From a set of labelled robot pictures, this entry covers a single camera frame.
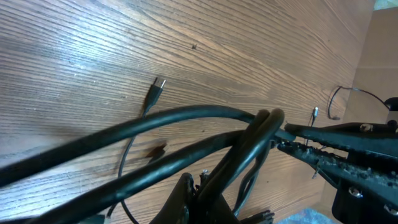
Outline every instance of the wood grain surface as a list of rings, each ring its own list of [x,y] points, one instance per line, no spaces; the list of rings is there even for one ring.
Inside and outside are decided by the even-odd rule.
[[[286,122],[325,116],[336,85],[351,86],[373,0],[2,0],[0,165],[134,119],[155,77],[167,79],[151,113],[185,105],[227,105],[251,113],[281,108]],[[342,116],[348,95],[333,112]],[[140,135],[125,171],[148,149],[167,154],[246,125],[196,119]],[[39,215],[116,178],[126,141],[0,189],[0,220]],[[226,150],[126,200],[140,223],[160,210],[182,172],[198,181]],[[272,150],[240,217],[271,209],[276,219],[320,199],[321,178]],[[233,206],[242,175],[224,192]],[[129,223],[118,206],[112,223]]]

